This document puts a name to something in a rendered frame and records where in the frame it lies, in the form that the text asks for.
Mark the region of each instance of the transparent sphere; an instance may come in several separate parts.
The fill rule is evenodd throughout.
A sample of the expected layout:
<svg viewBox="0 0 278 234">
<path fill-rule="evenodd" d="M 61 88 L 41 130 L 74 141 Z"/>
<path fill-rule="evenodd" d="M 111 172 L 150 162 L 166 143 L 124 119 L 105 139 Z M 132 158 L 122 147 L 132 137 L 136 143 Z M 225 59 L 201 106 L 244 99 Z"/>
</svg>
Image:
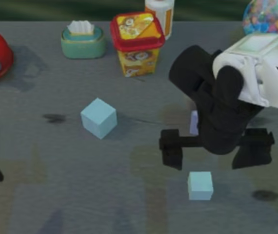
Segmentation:
<svg viewBox="0 0 278 234">
<path fill-rule="evenodd" d="M 245 9 L 243 28 L 246 34 L 278 33 L 278 0 L 253 0 Z"/>
</svg>

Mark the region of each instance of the light blue cube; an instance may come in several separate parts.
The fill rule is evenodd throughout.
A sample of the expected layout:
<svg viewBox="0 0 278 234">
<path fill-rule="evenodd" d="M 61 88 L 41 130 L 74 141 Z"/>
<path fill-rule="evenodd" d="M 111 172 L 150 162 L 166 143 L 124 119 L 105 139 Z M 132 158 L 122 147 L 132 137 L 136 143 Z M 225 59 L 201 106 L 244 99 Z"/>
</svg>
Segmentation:
<svg viewBox="0 0 278 234">
<path fill-rule="evenodd" d="M 190 172 L 188 177 L 189 200 L 210 200 L 214 193 L 210 172 Z"/>
<path fill-rule="evenodd" d="M 198 130 L 198 111 L 192 111 L 191 112 L 191 120 L 190 120 L 190 134 L 192 135 L 198 135 L 199 130 Z"/>
<path fill-rule="evenodd" d="M 116 110 L 97 98 L 81 113 L 82 124 L 85 129 L 99 139 L 103 139 L 117 125 Z"/>
</svg>

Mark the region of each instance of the white tissue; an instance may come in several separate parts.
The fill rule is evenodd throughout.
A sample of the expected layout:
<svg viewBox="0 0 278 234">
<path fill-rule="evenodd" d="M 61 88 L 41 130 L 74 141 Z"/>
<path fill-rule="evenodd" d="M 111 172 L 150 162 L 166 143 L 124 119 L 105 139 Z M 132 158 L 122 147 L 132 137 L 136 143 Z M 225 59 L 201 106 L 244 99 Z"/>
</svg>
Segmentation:
<svg viewBox="0 0 278 234">
<path fill-rule="evenodd" d="M 93 34 L 95 26 L 87 20 L 80 20 L 72 21 L 67 28 L 73 34 Z"/>
</svg>

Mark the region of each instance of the purple block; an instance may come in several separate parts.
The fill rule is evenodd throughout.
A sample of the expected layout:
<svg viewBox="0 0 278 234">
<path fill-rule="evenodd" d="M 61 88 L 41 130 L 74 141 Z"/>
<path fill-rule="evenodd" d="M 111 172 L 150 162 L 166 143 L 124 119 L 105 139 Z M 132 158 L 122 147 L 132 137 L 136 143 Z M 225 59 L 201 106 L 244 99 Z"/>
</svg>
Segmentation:
<svg viewBox="0 0 278 234">
<path fill-rule="evenodd" d="M 198 135 L 198 111 L 191 112 L 190 134 Z"/>
</svg>

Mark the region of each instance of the dark green background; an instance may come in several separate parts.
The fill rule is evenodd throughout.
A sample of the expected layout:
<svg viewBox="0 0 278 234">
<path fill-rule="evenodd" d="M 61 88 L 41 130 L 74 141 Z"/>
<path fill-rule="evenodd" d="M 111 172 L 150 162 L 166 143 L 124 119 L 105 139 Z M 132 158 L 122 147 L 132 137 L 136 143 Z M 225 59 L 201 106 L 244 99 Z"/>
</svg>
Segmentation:
<svg viewBox="0 0 278 234">
<path fill-rule="evenodd" d="M 176 0 L 175 20 L 241 20 L 249 0 Z M 110 20 L 141 11 L 144 0 L 2 0 L 0 21 Z"/>
</svg>

